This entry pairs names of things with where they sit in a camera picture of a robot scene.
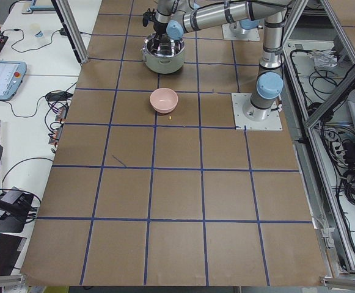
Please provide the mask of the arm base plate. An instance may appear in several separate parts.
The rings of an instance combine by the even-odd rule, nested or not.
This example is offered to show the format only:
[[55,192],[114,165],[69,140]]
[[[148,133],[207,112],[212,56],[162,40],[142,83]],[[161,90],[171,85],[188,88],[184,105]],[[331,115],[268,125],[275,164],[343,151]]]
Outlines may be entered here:
[[222,34],[224,40],[239,40],[244,42],[259,42],[258,28],[243,29],[239,23],[223,24]]
[[251,104],[251,93],[232,93],[232,107],[237,130],[282,131],[276,102],[269,109],[257,109]]

